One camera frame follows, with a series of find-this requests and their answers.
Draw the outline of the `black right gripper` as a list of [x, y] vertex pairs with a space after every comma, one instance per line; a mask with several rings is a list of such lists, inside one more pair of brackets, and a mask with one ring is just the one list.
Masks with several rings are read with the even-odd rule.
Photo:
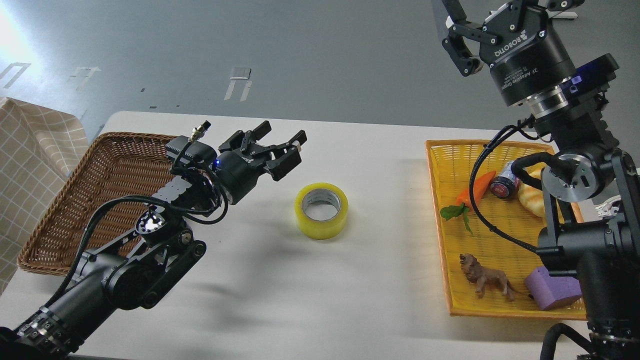
[[[576, 66], [553, 27], [551, 19], [574, 21], [574, 8], [585, 0], [524, 0], [507, 2], [483, 25], [467, 20], [459, 0], [442, 0], [451, 20], [442, 46], [462, 76], [474, 75], [489, 65], [503, 102], [520, 104], [576, 74]], [[466, 39], [480, 43], [479, 57]]]

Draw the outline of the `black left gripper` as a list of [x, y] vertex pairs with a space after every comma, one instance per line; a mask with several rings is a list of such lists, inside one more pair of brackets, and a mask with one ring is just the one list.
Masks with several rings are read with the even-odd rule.
[[304, 130], [296, 133], [288, 142], [279, 145], [252, 145], [272, 130], [265, 120], [253, 130], [238, 130], [218, 146], [215, 175], [231, 204], [237, 204], [258, 183], [258, 178], [268, 173], [279, 182], [297, 165], [301, 164], [302, 145], [307, 141]]

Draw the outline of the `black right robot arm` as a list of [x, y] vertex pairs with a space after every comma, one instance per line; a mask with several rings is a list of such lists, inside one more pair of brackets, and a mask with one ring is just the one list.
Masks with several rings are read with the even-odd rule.
[[602, 111], [619, 66], [604, 54], [574, 66], [553, 27], [551, 13], [582, 5], [580, 0], [510, 0], [482, 23], [470, 22], [457, 0], [444, 0], [442, 46], [463, 76], [490, 68], [509, 107], [528, 105], [530, 117], [505, 126], [471, 168], [468, 187], [488, 155], [526, 126], [550, 136], [558, 153], [516, 159], [514, 175], [542, 191], [546, 228], [538, 246], [525, 243], [489, 223], [489, 230], [535, 253], [554, 277], [578, 279], [589, 338], [559, 323], [542, 342], [540, 358], [552, 360], [564, 335], [592, 360], [639, 358], [639, 174], [633, 158], [619, 148]]

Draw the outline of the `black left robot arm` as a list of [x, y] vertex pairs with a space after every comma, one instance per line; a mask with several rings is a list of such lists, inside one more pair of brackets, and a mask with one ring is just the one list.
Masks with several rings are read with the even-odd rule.
[[[234, 132], [218, 149], [201, 142], [204, 121], [190, 136], [165, 146], [167, 184], [151, 195], [128, 194], [100, 205], [87, 221], [76, 256], [55, 293], [16, 328], [1, 328], [3, 360], [66, 360], [116, 310], [151, 309], [205, 255], [190, 223], [219, 223], [269, 174], [275, 182], [301, 161], [304, 130], [279, 145], [261, 145], [271, 130], [265, 120]], [[145, 206], [125, 232], [89, 248], [99, 223], [117, 205]]]

